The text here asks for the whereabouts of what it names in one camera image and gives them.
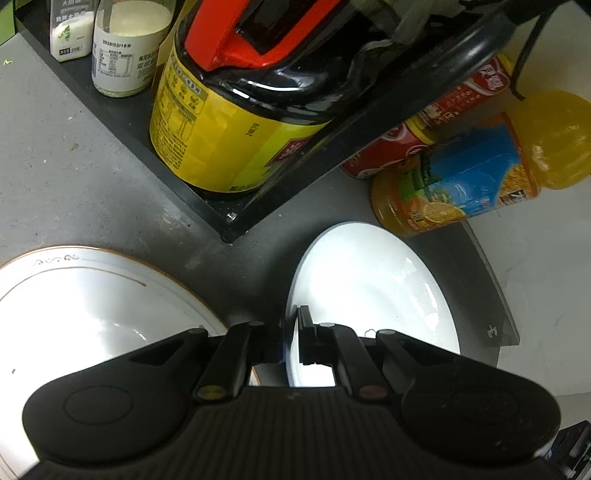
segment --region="black shelf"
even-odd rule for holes
[[[436,33],[412,46],[380,74],[368,93],[316,134],[259,190],[231,201],[208,199],[158,158],[148,137],[153,102],[149,91],[126,99],[108,98],[92,84],[90,57],[64,63],[55,60],[49,52],[43,0],[19,9],[17,17],[24,38],[93,114],[224,241],[232,242],[310,183],[467,78],[507,43],[517,24],[564,1],[544,0],[532,6],[529,0],[507,0],[480,7],[484,9],[480,13],[464,14],[461,21],[454,18],[452,33]]]

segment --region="orange juice bottle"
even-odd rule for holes
[[[371,202],[385,229],[409,237],[590,174],[591,103],[551,91],[382,170]]]

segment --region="gray tabletop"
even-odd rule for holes
[[[284,311],[301,255],[318,234],[347,220],[376,223],[368,184],[337,170],[233,245],[224,244],[19,35],[0,47],[0,105],[0,264],[48,245],[112,248],[179,279],[229,325],[273,321]],[[495,364],[498,348],[488,342],[489,322],[475,319],[474,312],[494,311],[501,323],[503,312],[495,291],[477,299],[470,292],[477,280],[470,275],[486,270],[481,264],[477,273],[468,271],[474,261],[463,270],[466,258],[454,251],[452,238],[465,237],[460,230],[421,235],[411,246],[442,284],[462,352]],[[268,371],[264,381],[282,380],[279,369]]]

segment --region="plate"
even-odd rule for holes
[[[347,222],[324,231],[310,245],[295,272],[286,315],[308,305],[314,323],[340,323],[358,336],[397,330],[460,353],[447,302],[426,265],[402,240],[368,223]],[[294,387],[335,384],[332,369],[303,365],[297,325],[286,355]]]
[[[0,479],[37,462],[21,423],[37,388],[196,326],[227,331],[182,284],[117,252],[51,247],[0,268]]]

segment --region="nutrition facts table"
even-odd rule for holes
[[[133,53],[99,49],[99,72],[110,77],[128,77],[134,63]]]

